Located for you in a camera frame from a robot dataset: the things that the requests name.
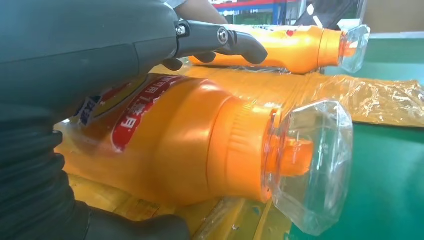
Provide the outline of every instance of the person's hand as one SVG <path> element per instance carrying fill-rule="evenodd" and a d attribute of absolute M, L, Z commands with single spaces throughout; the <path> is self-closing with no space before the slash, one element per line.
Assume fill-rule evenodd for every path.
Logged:
<path fill-rule="evenodd" d="M 225 17 L 208 0 L 187 0 L 175 8 L 175 12 L 184 20 L 193 20 L 210 24 L 228 24 Z"/>

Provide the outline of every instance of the plastic bottle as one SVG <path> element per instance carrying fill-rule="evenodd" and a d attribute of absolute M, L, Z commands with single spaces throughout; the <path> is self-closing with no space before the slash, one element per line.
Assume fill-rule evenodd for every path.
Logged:
<path fill-rule="evenodd" d="M 227 28 L 253 35 L 266 48 L 268 57 L 257 66 L 285 68 L 294 74 L 327 66 L 357 72 L 363 65 L 370 35 L 366 25 L 348 32 L 317 26 L 227 25 Z M 217 54 L 210 63 L 202 63 L 193 56 L 189 59 L 195 65 L 252 66 L 236 55 Z"/>
<path fill-rule="evenodd" d="M 66 172 L 151 202 L 272 198 L 293 218 L 338 219 L 352 157 L 352 120 L 338 102 L 284 113 L 205 79 L 150 74 L 146 82 L 90 97 L 56 125 Z M 308 196 L 299 198 L 287 183 L 308 187 Z M 301 207 L 307 198 L 318 214 Z"/>

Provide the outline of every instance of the transparent cap cover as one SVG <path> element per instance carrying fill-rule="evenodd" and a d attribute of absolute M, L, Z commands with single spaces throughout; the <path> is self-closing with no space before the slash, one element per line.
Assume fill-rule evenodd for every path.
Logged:
<path fill-rule="evenodd" d="M 318 236 L 339 220 L 348 193 L 352 118 L 338 101 L 325 99 L 293 110 L 283 122 L 286 163 L 281 167 L 287 161 L 291 167 L 307 165 L 304 174 L 276 179 L 272 200 L 300 230 Z"/>
<path fill-rule="evenodd" d="M 364 63 L 369 38 L 370 28 L 367 25 L 357 26 L 344 34 L 340 40 L 342 49 L 338 65 L 350 73 L 359 71 Z"/>

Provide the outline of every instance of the plastic film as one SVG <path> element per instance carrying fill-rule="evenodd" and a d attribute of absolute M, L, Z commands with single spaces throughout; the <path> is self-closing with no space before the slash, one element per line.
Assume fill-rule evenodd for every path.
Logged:
<path fill-rule="evenodd" d="M 282 106 L 284 111 L 324 98 L 339 101 L 354 122 L 424 127 L 424 91 L 416 80 L 387 81 L 192 67 L 188 75 L 208 78 L 241 99 Z"/>

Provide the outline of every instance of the bottle neck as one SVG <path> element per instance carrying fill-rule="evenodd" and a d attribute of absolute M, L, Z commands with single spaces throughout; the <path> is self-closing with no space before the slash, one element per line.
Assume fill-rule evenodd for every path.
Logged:
<path fill-rule="evenodd" d="M 329 29 L 322 30 L 322 37 L 318 54 L 318 67 L 339 65 L 342 36 L 342 31 L 334 31 Z"/>
<path fill-rule="evenodd" d="M 274 111 L 237 97 L 222 106 L 208 154 L 207 178 L 212 194 L 261 202 L 271 198 L 271 189 L 264 182 L 264 148 Z"/>

